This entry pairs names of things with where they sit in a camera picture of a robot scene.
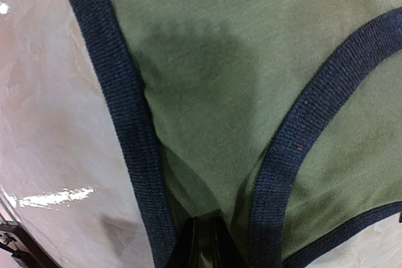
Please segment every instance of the olive green garment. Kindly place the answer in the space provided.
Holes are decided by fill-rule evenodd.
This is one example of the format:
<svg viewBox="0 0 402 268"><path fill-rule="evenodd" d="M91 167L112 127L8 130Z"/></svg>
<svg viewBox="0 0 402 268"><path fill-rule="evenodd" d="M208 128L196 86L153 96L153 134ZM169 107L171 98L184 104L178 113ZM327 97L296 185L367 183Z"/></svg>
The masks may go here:
<svg viewBox="0 0 402 268"><path fill-rule="evenodd" d="M241 252L254 180L304 86L353 31L402 0L111 0L145 82L177 227L220 213ZM402 200L402 67L375 69L297 176L283 258Z"/></svg>

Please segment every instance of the navy blue trim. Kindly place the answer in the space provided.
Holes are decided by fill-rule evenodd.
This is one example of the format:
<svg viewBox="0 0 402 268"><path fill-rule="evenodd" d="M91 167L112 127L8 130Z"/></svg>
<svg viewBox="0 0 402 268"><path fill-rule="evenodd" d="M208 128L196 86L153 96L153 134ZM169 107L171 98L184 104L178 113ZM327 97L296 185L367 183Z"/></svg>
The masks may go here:
<svg viewBox="0 0 402 268"><path fill-rule="evenodd" d="M357 86L402 48L402 9L354 32L325 62L284 119L256 180L249 216L251 268L281 267L286 204L307 153Z"/></svg>
<svg viewBox="0 0 402 268"><path fill-rule="evenodd" d="M176 244L158 141L140 78L109 0L70 0L102 87L141 211L156 268Z"/></svg>
<svg viewBox="0 0 402 268"><path fill-rule="evenodd" d="M304 268L366 227L399 212L402 212L402 202L390 203L361 213L291 255L283 262L283 268Z"/></svg>

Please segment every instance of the green fabric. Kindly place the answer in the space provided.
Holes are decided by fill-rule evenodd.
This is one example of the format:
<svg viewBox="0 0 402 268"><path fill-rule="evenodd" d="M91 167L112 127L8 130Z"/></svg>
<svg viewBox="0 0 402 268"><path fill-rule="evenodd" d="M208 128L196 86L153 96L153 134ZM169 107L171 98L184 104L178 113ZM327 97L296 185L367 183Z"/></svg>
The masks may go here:
<svg viewBox="0 0 402 268"><path fill-rule="evenodd" d="M292 103L349 34L402 6L111 1L144 79L177 226L220 213L243 254L254 180ZM397 57L368 77L303 163L286 213L284 257L361 212L402 199Z"/></svg>

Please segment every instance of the white marble surface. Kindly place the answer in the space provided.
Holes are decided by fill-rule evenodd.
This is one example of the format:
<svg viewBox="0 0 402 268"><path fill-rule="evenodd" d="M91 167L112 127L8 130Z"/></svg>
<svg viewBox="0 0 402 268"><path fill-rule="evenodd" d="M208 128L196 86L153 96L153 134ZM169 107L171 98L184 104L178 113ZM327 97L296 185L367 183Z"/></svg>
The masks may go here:
<svg viewBox="0 0 402 268"><path fill-rule="evenodd" d="M67 0L0 0L0 185L63 268L152 267L121 150ZM398 217L310 268L402 267ZM16 265L0 252L3 268Z"/></svg>

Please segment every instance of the black object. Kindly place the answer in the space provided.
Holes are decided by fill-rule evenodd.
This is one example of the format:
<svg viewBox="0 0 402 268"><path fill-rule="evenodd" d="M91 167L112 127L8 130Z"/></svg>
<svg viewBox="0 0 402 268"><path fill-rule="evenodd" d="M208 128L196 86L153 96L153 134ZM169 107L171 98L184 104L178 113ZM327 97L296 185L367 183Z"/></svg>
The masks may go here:
<svg viewBox="0 0 402 268"><path fill-rule="evenodd" d="M20 224L0 224L0 249L22 268L61 268Z"/></svg>
<svg viewBox="0 0 402 268"><path fill-rule="evenodd" d="M201 228L199 218L188 219L165 268L197 268L202 232L209 233L214 268L247 268L221 217L209 220L209 229Z"/></svg>

